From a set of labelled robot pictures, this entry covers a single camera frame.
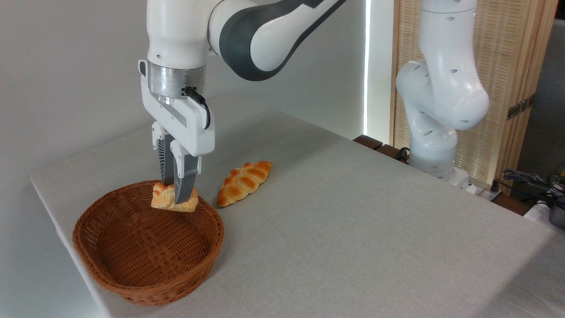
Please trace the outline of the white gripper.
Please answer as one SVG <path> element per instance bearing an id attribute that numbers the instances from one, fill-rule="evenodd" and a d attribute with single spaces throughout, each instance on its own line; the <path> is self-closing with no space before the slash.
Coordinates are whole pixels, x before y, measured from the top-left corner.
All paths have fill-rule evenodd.
<path id="1" fill-rule="evenodd" d="M 205 67 L 179 70 L 139 60 L 143 106 L 155 119 L 153 149 L 161 180 L 175 185 L 175 204 L 187 202 L 202 155 L 215 148 L 215 123 L 203 97 Z"/>

